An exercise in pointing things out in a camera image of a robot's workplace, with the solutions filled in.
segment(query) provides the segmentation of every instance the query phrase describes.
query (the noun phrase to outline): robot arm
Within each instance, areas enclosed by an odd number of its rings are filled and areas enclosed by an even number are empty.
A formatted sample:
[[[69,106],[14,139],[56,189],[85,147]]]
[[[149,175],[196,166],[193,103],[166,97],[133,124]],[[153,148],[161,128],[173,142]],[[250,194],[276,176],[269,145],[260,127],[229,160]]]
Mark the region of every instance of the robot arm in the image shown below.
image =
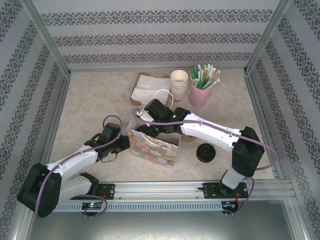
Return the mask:
[[[59,202],[63,202],[78,195],[97,194],[99,180],[94,176],[84,172],[75,178],[71,177],[76,175],[83,168],[101,161],[108,154],[118,154],[128,149],[130,147],[129,138],[128,136],[121,135],[112,144],[84,152],[85,150],[110,142],[115,139],[119,131],[120,128],[118,125],[108,123],[104,127],[102,133],[93,136],[92,139],[86,141],[84,145],[75,152],[79,152],[80,154],[72,157],[65,164],[60,165],[59,168],[50,175],[41,196],[38,210],[38,215],[40,217],[44,218],[49,215]],[[18,193],[17,200],[32,211],[35,211],[42,182],[48,173],[64,159],[47,165],[37,163],[32,166]]]
[[[154,122],[158,123],[182,121],[201,122],[202,124],[184,122],[175,125],[143,125],[138,131],[151,137],[157,137],[160,133],[179,133],[194,136],[217,145],[232,154],[231,168],[223,175],[219,185],[220,192],[225,196],[230,195],[245,177],[253,176],[265,152],[262,146],[232,135],[237,134],[260,141],[256,132],[248,126],[243,130],[220,126],[180,107],[177,107],[172,112],[157,99],[153,99],[144,107],[144,111],[140,113],[140,118],[152,118]],[[208,125],[216,126],[232,134],[224,133]]]

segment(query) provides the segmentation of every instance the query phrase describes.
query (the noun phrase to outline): pink cup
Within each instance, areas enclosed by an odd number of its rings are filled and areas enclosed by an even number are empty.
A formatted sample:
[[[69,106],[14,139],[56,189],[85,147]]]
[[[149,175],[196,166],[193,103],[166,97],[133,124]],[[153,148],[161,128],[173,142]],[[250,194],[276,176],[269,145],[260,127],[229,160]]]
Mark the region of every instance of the pink cup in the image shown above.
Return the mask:
[[[189,95],[189,103],[196,108],[204,107],[208,102],[211,90],[212,88],[207,90],[201,90],[199,88],[196,88],[195,85],[192,84],[192,88]]]

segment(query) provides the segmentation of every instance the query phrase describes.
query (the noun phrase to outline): stacked paper cups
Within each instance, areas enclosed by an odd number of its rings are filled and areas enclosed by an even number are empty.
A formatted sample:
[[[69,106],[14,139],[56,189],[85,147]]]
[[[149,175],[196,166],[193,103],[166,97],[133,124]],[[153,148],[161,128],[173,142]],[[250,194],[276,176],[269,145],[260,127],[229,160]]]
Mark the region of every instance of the stacked paper cups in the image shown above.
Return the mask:
[[[188,88],[188,73],[182,70],[176,70],[171,73],[171,93],[175,102],[181,102],[184,99]]]

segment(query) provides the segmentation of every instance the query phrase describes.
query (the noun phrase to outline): beige floor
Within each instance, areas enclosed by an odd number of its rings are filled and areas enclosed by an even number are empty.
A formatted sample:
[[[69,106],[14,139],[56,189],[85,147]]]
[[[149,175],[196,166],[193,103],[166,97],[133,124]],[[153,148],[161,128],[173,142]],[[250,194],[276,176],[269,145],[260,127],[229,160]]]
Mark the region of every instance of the beige floor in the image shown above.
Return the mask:
[[[150,71],[151,76],[170,75],[169,71]],[[58,161],[79,149],[85,141],[103,130],[105,116],[115,114],[121,117],[127,134],[127,126],[135,108],[130,104],[130,95],[138,76],[136,71],[73,73],[67,92],[62,116],[54,141],[50,163]],[[175,107],[183,107],[211,122],[237,129],[245,126],[256,130],[262,139],[246,83],[240,69],[221,72],[221,82],[212,90],[208,104],[194,108],[185,97]],[[167,168],[130,153],[119,153],[109,163],[98,162],[86,167],[88,172],[100,181],[192,181],[220,180],[231,166],[231,155],[216,147],[216,157],[210,163],[197,160],[197,147],[201,139],[194,142],[181,141],[173,168]],[[269,164],[267,154],[259,166]],[[257,171],[256,179],[272,179],[272,170]]]

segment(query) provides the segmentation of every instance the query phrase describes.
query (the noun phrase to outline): patterned wallpaper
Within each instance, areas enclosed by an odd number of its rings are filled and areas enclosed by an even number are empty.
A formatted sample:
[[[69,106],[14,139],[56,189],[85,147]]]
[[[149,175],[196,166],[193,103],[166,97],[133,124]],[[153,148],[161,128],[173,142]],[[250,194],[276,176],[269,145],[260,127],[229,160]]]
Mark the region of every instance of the patterned wallpaper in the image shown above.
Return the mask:
[[[292,1],[251,73],[284,176],[320,239],[320,7]]]
[[[244,67],[279,0],[36,0],[71,70]]]
[[[38,163],[65,76],[19,0],[0,0],[0,240],[16,220],[17,194]]]

